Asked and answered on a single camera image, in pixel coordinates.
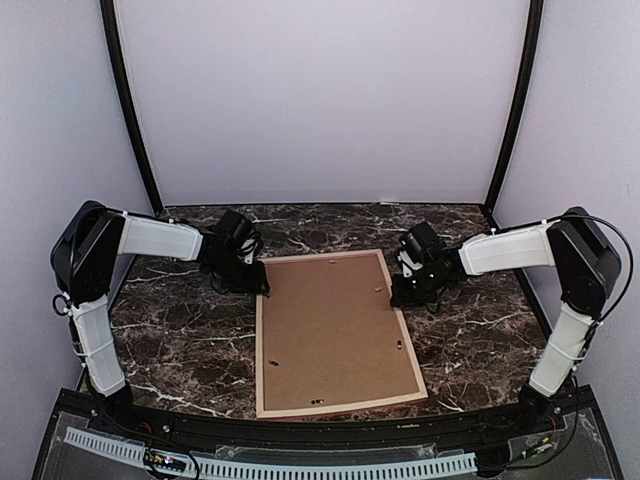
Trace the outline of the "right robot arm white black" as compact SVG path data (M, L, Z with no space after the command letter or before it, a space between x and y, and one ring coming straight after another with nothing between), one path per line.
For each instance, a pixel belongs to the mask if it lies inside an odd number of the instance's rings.
M634 252L620 229L582 207L456 243L445 242L422 222L400 237L396 260L401 271L391 280L394 308L436 305L446 289L472 277L554 271L559 314L523 389L531 396L510 413L511 426L521 434L547 420L545 399L584 361L597 329L627 295L635 270Z

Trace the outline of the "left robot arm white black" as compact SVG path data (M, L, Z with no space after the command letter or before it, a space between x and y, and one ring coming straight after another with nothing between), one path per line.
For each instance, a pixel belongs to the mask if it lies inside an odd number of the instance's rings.
M257 256L261 234L244 215L227 210L217 223L196 227L85 202L51 254L59 292L54 312L70 320L77 356L91 386L111 397L127 390L109 319L108 296L120 256L152 256L195 262L215 290L267 296L266 267Z

